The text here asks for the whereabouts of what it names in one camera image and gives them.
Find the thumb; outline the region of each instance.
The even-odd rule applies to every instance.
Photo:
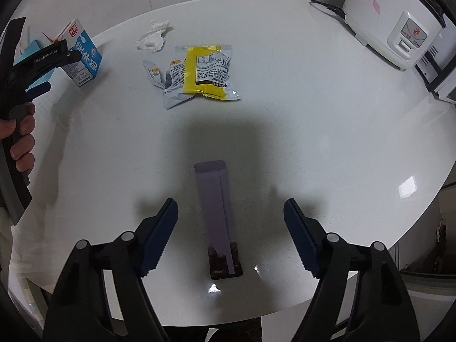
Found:
[[[10,136],[16,128],[16,120],[4,121],[0,119],[0,140]]]

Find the long purple package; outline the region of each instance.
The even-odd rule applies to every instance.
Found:
[[[226,164],[222,160],[196,163],[195,175],[206,224],[211,278],[241,276]]]

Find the silver screw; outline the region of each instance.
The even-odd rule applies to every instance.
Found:
[[[377,250],[377,251],[382,251],[385,249],[385,245],[381,242],[375,242],[373,244],[373,247]]]
[[[87,247],[87,240],[80,240],[79,242],[76,243],[76,248],[77,249],[84,249]]]
[[[121,236],[124,242],[129,242],[135,237],[135,233],[133,232],[124,232]]]
[[[331,243],[337,243],[340,238],[335,233],[329,233],[328,235],[326,235],[326,239]]]

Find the blue gripper pad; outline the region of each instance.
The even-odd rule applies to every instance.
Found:
[[[319,279],[323,269],[318,262],[318,255],[322,240],[326,237],[325,230],[317,220],[304,216],[293,198],[284,204],[284,220],[304,268]]]
[[[135,233],[144,249],[139,268],[141,277],[157,267],[177,223],[178,213],[176,201],[168,198],[156,216],[144,219],[136,229]]]

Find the round white table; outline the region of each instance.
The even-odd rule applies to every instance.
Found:
[[[158,53],[135,47],[152,19],[173,27]],[[94,42],[103,54],[97,77],[78,88],[58,69],[51,92],[36,100],[33,201],[15,228],[15,262],[51,291],[79,239],[112,241],[172,197],[178,223],[143,279],[161,323],[276,312],[310,299],[317,284],[284,224],[288,198],[349,243],[390,247],[455,162],[455,107],[307,0],[191,1]],[[231,44],[230,75],[243,99],[196,97],[164,109],[142,60],[165,72],[175,46],[186,44]],[[244,274],[214,282],[193,165],[219,159]],[[107,288],[113,317],[122,318],[109,274]]]

